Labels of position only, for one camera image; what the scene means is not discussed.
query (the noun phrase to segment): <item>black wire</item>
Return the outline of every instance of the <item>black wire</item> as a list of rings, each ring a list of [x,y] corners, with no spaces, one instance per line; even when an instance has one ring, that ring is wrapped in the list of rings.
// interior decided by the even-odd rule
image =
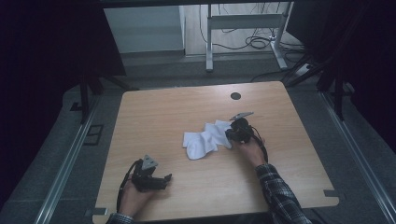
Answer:
[[[122,193],[123,193],[123,189],[125,187],[126,182],[128,181],[129,175],[131,174],[132,169],[134,169],[134,167],[136,166],[136,164],[139,161],[135,161],[131,167],[129,168],[128,172],[125,174],[125,177],[123,178],[121,184],[120,184],[120,189],[119,189],[119,194],[117,196],[117,212],[119,212],[120,209],[120,203],[121,203],[121,197],[122,197]]]
[[[254,49],[265,49],[269,44],[270,44],[270,39],[265,38],[265,37],[261,37],[261,36],[249,36],[245,39],[245,43],[249,44],[251,47],[253,47]],[[263,46],[261,47],[257,47],[254,45],[254,43],[261,43],[263,44]]]
[[[288,73],[283,76],[280,81],[285,84],[286,82],[289,81],[290,77],[294,74],[297,68],[299,68],[303,63],[308,62],[308,60],[311,59],[311,56],[308,55],[308,53],[305,53],[304,56],[289,70]]]
[[[264,9],[265,9],[265,3],[264,3],[264,5],[262,5],[262,12],[261,12],[261,14],[264,12]]]
[[[290,48],[287,48],[287,47],[285,47],[283,45],[279,45],[279,48],[282,49],[283,52],[286,52],[285,53],[285,57],[286,58],[288,57],[288,54],[291,54],[291,53],[305,54],[305,53],[308,52],[308,50],[306,50],[306,49],[290,49]]]
[[[324,220],[324,218],[315,210],[315,209],[311,209],[312,210],[312,212],[314,212],[315,213],[315,215],[317,215],[317,217],[323,222],[323,223],[327,223],[325,220]]]
[[[219,8],[219,15],[221,16],[220,4],[218,4],[218,8]],[[227,12],[227,14],[229,14],[228,11],[227,11],[227,9],[225,9],[224,4],[223,4],[223,8],[224,8],[224,10]],[[232,29],[232,30],[229,30],[229,31],[224,31],[223,29],[221,29],[221,31],[222,31],[224,34],[228,34],[228,33],[233,32],[233,31],[235,31],[235,30],[237,30],[237,29]]]
[[[265,11],[265,13],[268,13],[268,8],[271,6],[271,3],[272,2],[268,3],[267,10]]]
[[[274,36],[275,36],[275,29],[274,29],[274,28],[272,28],[272,29],[271,29],[271,28],[269,28],[269,29],[270,29],[270,31],[271,31],[271,34],[272,34],[271,36],[272,36],[272,37],[274,37]]]
[[[258,76],[255,76],[255,77],[253,77],[253,78],[250,80],[250,82],[253,82],[253,81],[254,81],[254,79],[256,79],[256,78],[258,78],[258,77],[267,76],[267,75],[271,75],[271,74],[284,73],[284,72],[288,72],[289,70],[291,70],[291,69],[287,69],[287,70],[284,70],[284,71],[279,71],[279,72],[271,72],[271,73],[263,73],[263,74],[259,74]]]
[[[254,6],[254,8],[256,8],[258,6],[259,6],[259,3],[256,3],[256,6]],[[250,10],[250,14],[253,12],[254,8]]]
[[[264,146],[264,142],[262,141],[262,138],[257,137],[256,134],[251,134],[250,135],[255,141],[256,143],[259,145],[260,149],[262,150],[262,155],[264,156],[264,160],[268,163],[268,152],[267,149]]]
[[[253,127],[253,126],[251,126],[251,128],[254,129],[254,131],[256,131],[257,135],[260,138],[260,141],[262,141],[262,137],[260,136],[259,131],[257,131],[257,129],[255,127]]]
[[[284,45],[290,45],[290,46],[304,47],[304,45],[289,44],[289,43],[284,43],[282,41],[280,41],[279,43],[284,44]]]
[[[280,5],[280,2],[277,4],[276,13],[277,13],[277,11],[279,10],[279,5]]]
[[[288,50],[288,51],[305,51],[305,48],[303,48],[303,46],[294,46],[294,48],[288,47],[283,45],[282,43],[279,43],[279,46],[282,49]]]
[[[204,38],[204,33],[202,32],[201,5],[199,6],[199,29],[200,29],[200,31],[201,31],[201,37],[202,37],[202,39],[207,43],[206,39]],[[224,45],[221,45],[221,44],[212,44],[212,45],[216,45],[216,46],[223,47],[223,48],[226,48],[226,49],[234,49],[234,48],[230,48],[230,47],[227,47],[227,46],[224,46]],[[247,46],[248,46],[248,45],[245,45],[244,47],[240,47],[240,48],[236,48],[236,49],[244,49],[244,48],[247,47]]]

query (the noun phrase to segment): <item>gray floor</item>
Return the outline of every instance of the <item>gray floor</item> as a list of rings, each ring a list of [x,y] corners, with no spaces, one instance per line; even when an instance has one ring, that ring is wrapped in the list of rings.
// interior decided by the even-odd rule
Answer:
[[[271,54],[216,56],[213,73],[205,71],[205,58],[202,57],[170,55],[148,60],[153,58],[153,55],[140,59],[124,55],[128,77],[124,77],[123,81],[141,89],[157,89],[246,83],[257,75],[279,71]],[[282,76],[268,74],[255,81],[280,80]],[[316,91],[317,79],[318,77],[308,79],[297,87],[288,89],[288,93],[340,197],[340,203],[335,207],[304,211],[311,218],[324,220],[323,223],[388,223]],[[92,218],[86,216],[86,212],[95,205],[123,94],[120,87],[104,79],[102,82],[106,90],[100,97],[92,121],[92,125],[103,125],[102,137],[97,146],[82,147],[50,223],[92,223]],[[78,90],[75,87],[64,95],[63,110],[31,167],[5,204],[0,223],[34,223],[79,128],[80,113],[70,111],[72,104],[79,101]],[[356,111],[348,98],[344,101],[344,115],[363,154],[394,201],[395,154]],[[177,223],[232,223],[237,218],[180,220]]]

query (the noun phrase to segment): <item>checkered shirt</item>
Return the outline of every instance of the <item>checkered shirt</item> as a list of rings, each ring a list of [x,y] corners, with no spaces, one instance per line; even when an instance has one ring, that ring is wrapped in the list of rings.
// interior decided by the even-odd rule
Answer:
[[[280,177],[275,166],[265,164],[256,167],[255,170],[262,185],[262,194],[270,206],[274,224],[311,223],[304,215],[296,196],[289,185]]]
[[[134,219],[120,213],[112,213],[106,224],[133,224]]]

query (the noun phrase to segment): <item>hand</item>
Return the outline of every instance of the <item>hand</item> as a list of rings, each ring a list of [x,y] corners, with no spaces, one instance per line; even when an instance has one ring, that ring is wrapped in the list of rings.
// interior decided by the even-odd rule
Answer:
[[[267,162],[264,159],[264,154],[262,153],[262,149],[257,144],[254,138],[250,138],[248,143],[240,143],[240,142],[233,142],[233,146],[239,148],[239,150],[244,154],[250,164],[256,168],[259,165],[266,164]]]
[[[140,192],[131,180],[128,180],[123,189],[119,213],[133,217],[154,195],[155,191]]]

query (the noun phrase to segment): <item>wall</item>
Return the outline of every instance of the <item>wall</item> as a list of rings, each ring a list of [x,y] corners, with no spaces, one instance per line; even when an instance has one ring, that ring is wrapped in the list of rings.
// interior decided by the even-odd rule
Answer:
[[[130,53],[184,49],[182,10],[178,6],[126,7],[106,8],[105,13],[119,52]]]

